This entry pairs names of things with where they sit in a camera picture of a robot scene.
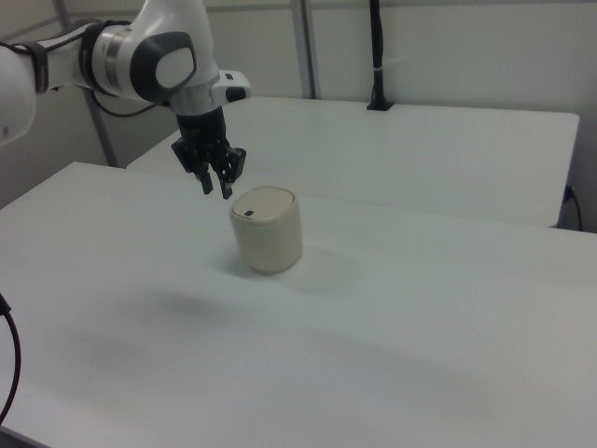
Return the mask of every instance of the cylindrical container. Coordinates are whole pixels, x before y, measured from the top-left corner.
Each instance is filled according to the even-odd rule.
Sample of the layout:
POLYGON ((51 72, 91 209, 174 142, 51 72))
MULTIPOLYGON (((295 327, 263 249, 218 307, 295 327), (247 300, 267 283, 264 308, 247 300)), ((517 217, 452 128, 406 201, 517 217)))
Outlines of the cylindrical container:
POLYGON ((278 273, 302 255, 299 200, 287 189, 252 189, 234 203, 230 221, 244 262, 258 272, 278 273))

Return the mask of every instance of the container lid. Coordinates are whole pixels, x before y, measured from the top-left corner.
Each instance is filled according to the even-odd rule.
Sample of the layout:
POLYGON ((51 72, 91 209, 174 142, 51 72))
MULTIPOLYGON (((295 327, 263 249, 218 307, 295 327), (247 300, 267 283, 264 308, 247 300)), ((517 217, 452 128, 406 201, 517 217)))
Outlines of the container lid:
POLYGON ((259 187, 245 193, 232 206, 232 213, 253 221, 269 224, 286 213, 295 201, 295 195, 277 187, 259 187))

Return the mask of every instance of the table surface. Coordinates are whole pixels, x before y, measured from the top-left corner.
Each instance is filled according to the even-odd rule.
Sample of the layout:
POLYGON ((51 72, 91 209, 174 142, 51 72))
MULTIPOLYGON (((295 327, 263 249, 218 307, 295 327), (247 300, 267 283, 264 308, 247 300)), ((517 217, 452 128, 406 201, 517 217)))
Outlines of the table surface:
POLYGON ((271 276, 230 202, 175 177, 73 164, 0 211, 6 426, 54 448, 594 446, 594 235, 299 200, 304 256, 271 276))
MULTIPOLYGON (((549 227, 557 223, 578 116, 255 97, 225 108, 248 151, 239 185, 549 227)), ((129 169, 190 177, 174 133, 129 169)))

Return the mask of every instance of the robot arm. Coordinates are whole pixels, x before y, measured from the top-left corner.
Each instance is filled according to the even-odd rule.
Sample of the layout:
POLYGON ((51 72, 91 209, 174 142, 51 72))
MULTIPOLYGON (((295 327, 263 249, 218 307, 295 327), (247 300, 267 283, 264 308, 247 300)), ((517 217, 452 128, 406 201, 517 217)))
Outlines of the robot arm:
POLYGON ((202 0, 146 0, 132 23, 82 25, 66 35, 0 49, 0 145, 29 129, 35 94, 76 85, 154 104, 167 103, 182 138, 173 150, 212 190, 208 167, 227 199, 245 152, 229 146, 221 106, 251 95, 240 72, 219 70, 202 0))

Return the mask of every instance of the white wall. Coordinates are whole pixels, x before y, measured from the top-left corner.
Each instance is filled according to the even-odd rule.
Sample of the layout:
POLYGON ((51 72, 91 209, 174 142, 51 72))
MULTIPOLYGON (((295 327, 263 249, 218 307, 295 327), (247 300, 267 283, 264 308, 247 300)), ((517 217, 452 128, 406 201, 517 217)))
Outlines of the white wall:
MULTIPOLYGON (((368 101, 368 9, 321 3, 313 26, 322 97, 368 101)), ((384 69, 391 100, 580 115, 571 181, 586 229, 597 231, 596 3, 384 7, 382 22, 384 59, 400 61, 384 69)), ((564 211, 575 229, 573 206, 564 211)))
MULTIPOLYGON (((42 39, 61 31, 51 2, 3 0, 0 10, 0 35, 12 35, 12 42, 42 39), (19 34, 46 21, 51 23, 19 34)), ((70 88, 39 95, 30 132, 0 147, 0 208, 72 161, 105 164, 82 92, 70 88)))
MULTIPOLYGON (((71 21, 81 17, 133 20, 143 0, 66 0, 71 21)), ((208 0, 215 58, 222 68, 240 70, 256 95, 302 97, 299 59, 289 0, 208 0)), ((111 109, 130 112, 139 104, 101 98, 111 109)), ((160 108, 141 117, 104 122, 120 166, 126 166, 177 129, 172 112, 160 108)))

